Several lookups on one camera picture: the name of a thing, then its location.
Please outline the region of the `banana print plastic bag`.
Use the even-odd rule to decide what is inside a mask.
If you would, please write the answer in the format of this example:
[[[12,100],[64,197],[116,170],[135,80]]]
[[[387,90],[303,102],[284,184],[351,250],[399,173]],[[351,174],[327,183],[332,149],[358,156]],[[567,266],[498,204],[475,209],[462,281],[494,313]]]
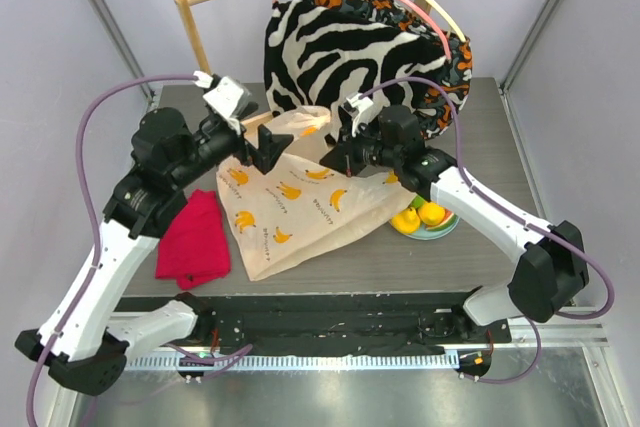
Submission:
[[[387,169],[347,177],[321,166],[330,120],[328,109],[303,106],[266,121],[294,137],[266,174],[234,157],[218,167],[218,196],[252,281],[365,237],[414,197]]]

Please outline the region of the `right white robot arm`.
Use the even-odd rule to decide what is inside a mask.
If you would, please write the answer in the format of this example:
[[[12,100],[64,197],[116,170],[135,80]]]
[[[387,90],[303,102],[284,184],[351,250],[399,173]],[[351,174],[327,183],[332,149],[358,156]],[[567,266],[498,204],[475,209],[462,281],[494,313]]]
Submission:
[[[452,316],[457,338],[475,341],[489,324],[508,317],[546,322],[588,284],[577,227],[568,221],[553,226],[486,188],[454,157],[425,144],[407,107],[345,103],[339,118],[338,139],[322,166],[347,176],[367,166],[391,169],[403,188],[457,215],[512,262],[510,281],[474,290]]]

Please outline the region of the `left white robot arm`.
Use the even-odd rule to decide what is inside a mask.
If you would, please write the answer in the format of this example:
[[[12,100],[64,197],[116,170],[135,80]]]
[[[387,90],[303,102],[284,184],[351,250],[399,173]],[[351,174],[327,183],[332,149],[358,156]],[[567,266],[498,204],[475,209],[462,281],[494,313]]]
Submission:
[[[16,348],[48,367],[60,386],[99,396],[128,362],[158,347],[182,339],[205,344],[213,332],[211,310],[188,293],[133,320],[110,318],[133,275],[186,206],[188,185],[229,157],[267,173],[294,137],[260,125],[257,140],[252,144],[242,124],[215,112],[196,132],[174,108],[146,114],[131,139],[133,168],[104,208],[97,246],[49,320],[21,332]]]

